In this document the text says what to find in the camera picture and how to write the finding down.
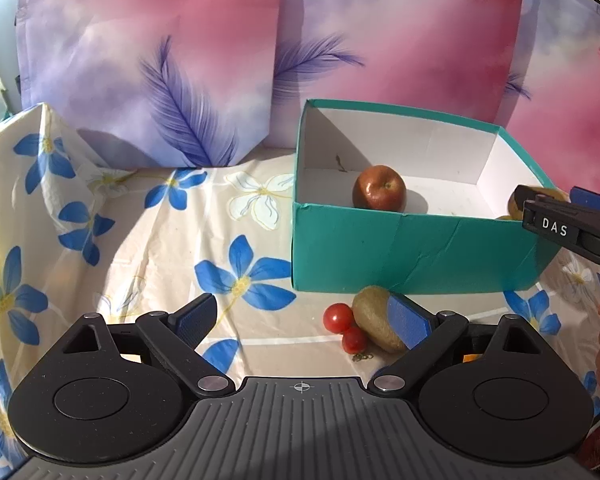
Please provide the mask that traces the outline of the red apple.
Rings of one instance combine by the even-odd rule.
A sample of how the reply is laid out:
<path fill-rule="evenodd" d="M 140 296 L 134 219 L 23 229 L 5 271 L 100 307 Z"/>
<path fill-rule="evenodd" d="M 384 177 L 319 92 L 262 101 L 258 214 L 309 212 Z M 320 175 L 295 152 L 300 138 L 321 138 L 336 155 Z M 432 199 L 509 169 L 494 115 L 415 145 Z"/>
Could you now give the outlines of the red apple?
<path fill-rule="evenodd" d="M 352 188 L 355 208 L 402 212 L 406 206 L 406 186 L 400 174 L 384 165 L 362 171 Z"/>

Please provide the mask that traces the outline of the brown kiwi on sheet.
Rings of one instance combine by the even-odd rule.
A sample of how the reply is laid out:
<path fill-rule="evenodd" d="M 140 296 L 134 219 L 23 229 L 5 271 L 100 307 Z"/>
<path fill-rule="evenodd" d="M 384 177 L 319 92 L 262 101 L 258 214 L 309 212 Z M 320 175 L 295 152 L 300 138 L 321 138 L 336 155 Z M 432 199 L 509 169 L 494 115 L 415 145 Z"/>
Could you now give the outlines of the brown kiwi on sheet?
<path fill-rule="evenodd" d="M 388 353 L 400 353 L 406 350 L 406 345 L 389 324 L 389 297 L 387 289 L 367 286 L 354 296 L 351 308 L 355 323 L 377 347 Z"/>

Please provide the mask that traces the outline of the red cherry tomato lower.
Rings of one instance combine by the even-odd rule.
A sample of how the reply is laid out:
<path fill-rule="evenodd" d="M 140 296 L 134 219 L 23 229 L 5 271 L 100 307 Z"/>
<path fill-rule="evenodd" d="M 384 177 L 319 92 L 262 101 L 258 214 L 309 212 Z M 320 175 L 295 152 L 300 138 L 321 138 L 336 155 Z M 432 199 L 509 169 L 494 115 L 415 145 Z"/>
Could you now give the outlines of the red cherry tomato lower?
<path fill-rule="evenodd" d="M 342 334 L 341 345 L 344 352 L 356 356 L 364 352 L 368 346 L 366 333 L 358 326 L 351 326 Z"/>

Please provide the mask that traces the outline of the red cherry tomato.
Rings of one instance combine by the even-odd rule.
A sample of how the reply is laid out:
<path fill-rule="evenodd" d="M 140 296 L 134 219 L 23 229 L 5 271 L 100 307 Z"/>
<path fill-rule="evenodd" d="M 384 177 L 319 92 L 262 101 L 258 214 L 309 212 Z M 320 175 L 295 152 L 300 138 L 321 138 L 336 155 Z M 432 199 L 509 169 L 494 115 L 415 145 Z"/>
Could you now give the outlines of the red cherry tomato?
<path fill-rule="evenodd" d="M 366 333 L 358 326 L 351 326 L 342 334 L 341 345 L 344 352 L 356 356 L 364 352 L 368 346 Z"/>
<path fill-rule="evenodd" d="M 333 334 L 343 334 L 354 325 L 352 309 L 343 302 L 327 307 L 323 313 L 323 325 Z"/>

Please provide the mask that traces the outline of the teal cardboard box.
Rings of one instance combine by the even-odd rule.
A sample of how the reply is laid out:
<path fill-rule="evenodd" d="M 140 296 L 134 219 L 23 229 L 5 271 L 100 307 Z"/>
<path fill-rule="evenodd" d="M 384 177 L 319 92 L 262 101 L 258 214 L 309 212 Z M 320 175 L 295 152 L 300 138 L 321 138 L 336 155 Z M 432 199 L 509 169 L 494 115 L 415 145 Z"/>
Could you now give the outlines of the teal cardboard box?
<path fill-rule="evenodd" d="M 375 165 L 402 178 L 402 210 L 353 205 L 356 178 Z M 516 186 L 547 188 L 550 178 L 497 125 L 408 106 L 309 100 L 294 170 L 291 281 L 302 292 L 525 290 L 558 252 L 508 218 Z"/>

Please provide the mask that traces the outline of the right feather tote bag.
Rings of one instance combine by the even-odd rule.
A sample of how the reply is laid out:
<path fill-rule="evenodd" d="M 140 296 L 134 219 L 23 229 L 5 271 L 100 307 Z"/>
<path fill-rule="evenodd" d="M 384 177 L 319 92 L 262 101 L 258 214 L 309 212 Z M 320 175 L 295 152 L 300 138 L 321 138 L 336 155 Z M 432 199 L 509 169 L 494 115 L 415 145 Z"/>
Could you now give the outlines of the right feather tote bag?
<path fill-rule="evenodd" d="M 600 193 L 600 2 L 522 0 L 496 121 L 558 188 Z"/>

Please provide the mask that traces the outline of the feather tote bag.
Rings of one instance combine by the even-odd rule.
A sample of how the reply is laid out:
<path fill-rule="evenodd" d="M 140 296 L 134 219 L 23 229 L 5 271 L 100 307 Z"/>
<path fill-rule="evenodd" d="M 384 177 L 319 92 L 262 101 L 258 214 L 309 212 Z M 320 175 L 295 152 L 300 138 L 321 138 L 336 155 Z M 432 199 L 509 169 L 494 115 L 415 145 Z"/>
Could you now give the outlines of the feather tote bag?
<path fill-rule="evenodd" d="M 522 0 L 496 121 L 558 188 L 600 193 L 600 2 Z"/>
<path fill-rule="evenodd" d="M 266 144 L 291 148 L 310 99 L 494 122 L 521 0 L 280 0 Z"/>
<path fill-rule="evenodd" d="M 280 0 L 18 0 L 24 106 L 111 167 L 230 166 L 270 128 Z"/>

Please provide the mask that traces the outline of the red cherry tomato upper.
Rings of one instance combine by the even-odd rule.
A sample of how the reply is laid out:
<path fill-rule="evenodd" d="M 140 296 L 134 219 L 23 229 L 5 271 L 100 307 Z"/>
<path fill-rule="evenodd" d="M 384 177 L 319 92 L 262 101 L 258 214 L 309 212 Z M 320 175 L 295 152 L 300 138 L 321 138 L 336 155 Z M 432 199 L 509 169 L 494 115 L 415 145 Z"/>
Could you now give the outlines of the red cherry tomato upper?
<path fill-rule="evenodd" d="M 333 334 L 343 334 L 354 325 L 352 309 L 343 302 L 327 307 L 323 313 L 323 325 Z"/>

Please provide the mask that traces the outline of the floral bed sheet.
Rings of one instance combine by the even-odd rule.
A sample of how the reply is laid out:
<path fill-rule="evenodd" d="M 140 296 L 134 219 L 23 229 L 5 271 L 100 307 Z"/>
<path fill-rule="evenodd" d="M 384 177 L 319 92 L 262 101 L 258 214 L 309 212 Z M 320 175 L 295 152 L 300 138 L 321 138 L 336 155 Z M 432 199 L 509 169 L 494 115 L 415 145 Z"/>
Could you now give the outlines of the floral bed sheet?
<path fill-rule="evenodd" d="M 0 479 L 600 479 L 600 316 L 556 292 L 560 247 L 525 290 L 387 289 L 469 326 L 371 393 L 407 349 L 347 354 L 323 313 L 359 291 L 294 288 L 296 151 L 117 171 L 48 105 L 1 125 Z M 192 393 L 135 327 L 204 292 L 196 352 L 234 393 Z"/>

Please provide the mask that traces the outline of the middle feather tote bag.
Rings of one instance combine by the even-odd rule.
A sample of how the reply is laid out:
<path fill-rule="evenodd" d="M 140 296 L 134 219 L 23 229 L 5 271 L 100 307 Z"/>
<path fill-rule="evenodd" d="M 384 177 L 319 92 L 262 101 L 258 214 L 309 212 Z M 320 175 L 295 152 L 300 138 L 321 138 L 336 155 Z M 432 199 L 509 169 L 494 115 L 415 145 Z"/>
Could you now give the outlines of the middle feather tote bag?
<path fill-rule="evenodd" d="M 266 144 L 291 148 L 310 99 L 494 122 L 521 0 L 280 0 Z"/>

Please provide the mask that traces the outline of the left feather tote bag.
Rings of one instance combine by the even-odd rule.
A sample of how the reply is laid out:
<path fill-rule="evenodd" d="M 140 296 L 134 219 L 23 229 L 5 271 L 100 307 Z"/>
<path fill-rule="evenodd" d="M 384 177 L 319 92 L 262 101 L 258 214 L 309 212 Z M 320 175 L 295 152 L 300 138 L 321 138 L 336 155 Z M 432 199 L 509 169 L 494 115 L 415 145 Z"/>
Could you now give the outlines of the left feather tote bag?
<path fill-rule="evenodd" d="M 280 0 L 18 0 L 24 106 L 111 167 L 230 166 L 270 128 Z"/>

